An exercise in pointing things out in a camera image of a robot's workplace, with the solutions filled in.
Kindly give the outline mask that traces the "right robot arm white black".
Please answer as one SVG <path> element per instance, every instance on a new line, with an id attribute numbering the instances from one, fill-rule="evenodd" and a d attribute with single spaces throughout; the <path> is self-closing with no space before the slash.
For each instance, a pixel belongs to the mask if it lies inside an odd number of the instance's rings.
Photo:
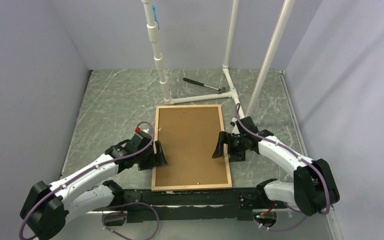
<path id="1" fill-rule="evenodd" d="M 253 151 L 269 158 L 289 175 L 292 182 L 275 178 L 256 186 L 256 203 L 267 208 L 272 203 L 282 202 L 296 206 L 306 216 L 327 211 L 340 200 L 333 173 L 328 162 L 314 160 L 282 143 L 268 130 L 259 130 L 250 116 L 235 122 L 238 133 L 220 131 L 212 158 L 228 154 L 233 161 L 245 160 L 246 151 Z"/>

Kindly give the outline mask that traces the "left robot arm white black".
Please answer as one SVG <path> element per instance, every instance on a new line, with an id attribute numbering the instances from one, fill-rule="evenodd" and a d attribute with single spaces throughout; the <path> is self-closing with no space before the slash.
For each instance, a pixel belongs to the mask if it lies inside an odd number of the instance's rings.
<path id="1" fill-rule="evenodd" d="M 133 165 L 143 171 L 167 163 L 161 142 L 137 128 L 131 139 L 110 146 L 77 172 L 50 184 L 35 183 L 20 211 L 23 222 L 18 236 L 24 240 L 24 228 L 29 227 L 34 238 L 49 240 L 68 222 L 89 211 L 140 204 L 140 200 L 125 196 L 125 190 L 111 177 Z"/>

